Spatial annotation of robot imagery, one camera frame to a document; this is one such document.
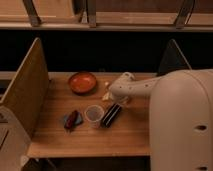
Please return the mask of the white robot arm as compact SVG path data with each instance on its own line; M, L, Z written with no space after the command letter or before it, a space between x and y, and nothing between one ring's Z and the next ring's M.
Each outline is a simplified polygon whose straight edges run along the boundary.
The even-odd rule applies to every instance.
M136 81L126 72L114 100L148 96L151 171L213 171L213 69Z

